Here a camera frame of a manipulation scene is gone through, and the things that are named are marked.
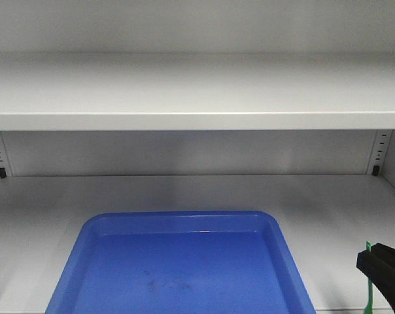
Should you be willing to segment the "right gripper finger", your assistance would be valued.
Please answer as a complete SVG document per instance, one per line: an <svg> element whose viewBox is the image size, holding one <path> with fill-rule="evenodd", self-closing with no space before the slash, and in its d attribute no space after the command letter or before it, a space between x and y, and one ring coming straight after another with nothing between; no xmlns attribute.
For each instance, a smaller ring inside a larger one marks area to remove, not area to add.
<svg viewBox="0 0 395 314"><path fill-rule="evenodd" d="M385 297L395 313L395 249L382 243L366 243L358 253L356 267Z"/></svg>

